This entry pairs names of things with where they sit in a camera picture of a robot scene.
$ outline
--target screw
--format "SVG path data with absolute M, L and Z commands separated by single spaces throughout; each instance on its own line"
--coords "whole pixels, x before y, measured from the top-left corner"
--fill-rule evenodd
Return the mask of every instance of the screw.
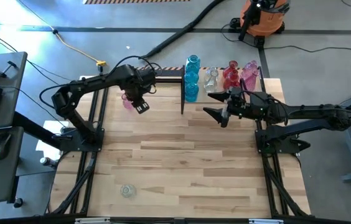
M 6 69 L 4 69 L 3 74 L 5 74 L 12 66 L 13 66 L 14 68 L 16 68 L 16 64 L 15 64 L 14 62 L 8 61 L 7 63 L 8 63 L 9 65 L 6 67 Z

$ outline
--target concrete floor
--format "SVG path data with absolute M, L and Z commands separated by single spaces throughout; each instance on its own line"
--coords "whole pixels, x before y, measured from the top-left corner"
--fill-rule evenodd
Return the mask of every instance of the concrete floor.
M 202 1 L 145 4 L 83 5 L 82 0 L 23 0 L 52 26 L 63 27 L 137 27 L 181 28 L 206 6 Z M 213 9 L 197 26 L 221 28 L 232 17 L 238 17 L 241 0 L 227 0 Z M 285 18 L 287 30 L 351 30 L 351 7 L 339 0 L 293 0 Z M 38 18 L 17 1 L 0 1 L 0 38 L 18 51 L 26 51 L 28 59 L 67 78 L 96 74 L 95 63 L 66 48 L 50 32 L 21 32 L 21 25 L 43 26 Z M 129 55 L 143 55 L 168 38 L 170 32 L 63 32 L 74 46 L 106 60 L 110 65 Z M 236 39 L 236 34 L 227 34 Z M 273 35 L 266 47 L 298 45 L 307 49 L 328 46 L 351 47 L 351 35 Z M 0 45 L 0 53 L 8 52 Z M 245 63 L 260 61 L 258 51 L 240 42 L 229 42 L 219 33 L 189 33 L 151 58 L 164 67 L 176 67 L 190 54 L 202 59 L 202 66 L 225 66 L 229 60 Z M 310 54 L 297 49 L 265 50 L 269 75 L 280 78 L 286 102 L 290 105 L 338 103 L 351 95 L 351 51 L 326 50 Z M 128 61 L 141 66 L 137 60 Z M 52 77 L 59 83 L 65 83 Z M 52 82 L 30 65 L 26 67 L 21 88 L 35 100 Z M 18 112 L 43 124 L 52 119 L 22 94 Z M 351 156 L 342 133 L 317 131 L 303 134 L 312 146 L 301 154 L 302 173 L 312 214 L 321 218 L 351 221 L 351 183 L 340 176 L 351 172 Z M 41 153 L 35 152 L 36 140 L 24 137 L 21 157 L 25 161 L 18 174 L 50 171 L 38 164 Z M 0 218 L 42 214 L 48 200 L 53 173 L 21 178 L 19 195 L 26 201 L 20 209 L 0 203 Z

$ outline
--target orange shop vacuum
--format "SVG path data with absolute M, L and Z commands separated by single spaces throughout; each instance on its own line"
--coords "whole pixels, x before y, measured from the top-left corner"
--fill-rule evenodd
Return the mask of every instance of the orange shop vacuum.
M 247 0 L 240 18 L 233 18 L 230 27 L 240 29 L 240 41 L 248 33 L 255 38 L 256 47 L 263 47 L 265 37 L 285 30 L 283 17 L 289 9 L 290 0 Z

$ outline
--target wooden tabletop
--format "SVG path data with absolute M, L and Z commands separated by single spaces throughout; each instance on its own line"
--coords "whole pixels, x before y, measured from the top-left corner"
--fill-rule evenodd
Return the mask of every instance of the wooden tabletop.
M 280 79 L 264 82 L 268 93 L 284 101 Z M 221 108 L 221 103 L 186 103 L 181 115 L 180 91 L 179 84 L 158 84 L 156 94 L 144 95 L 151 109 L 138 114 L 123 107 L 117 86 L 110 88 L 88 216 L 270 217 L 254 122 L 232 117 L 228 127 L 221 128 L 202 110 Z M 85 95 L 77 108 L 85 119 L 91 99 L 92 94 Z M 59 164 L 52 210 L 74 186 L 80 154 L 71 152 Z M 279 161 L 286 190 L 310 213 L 298 161 L 286 154 L 279 155 Z M 134 185 L 136 195 L 124 198 L 124 184 Z M 281 211 L 277 191 L 275 197 Z

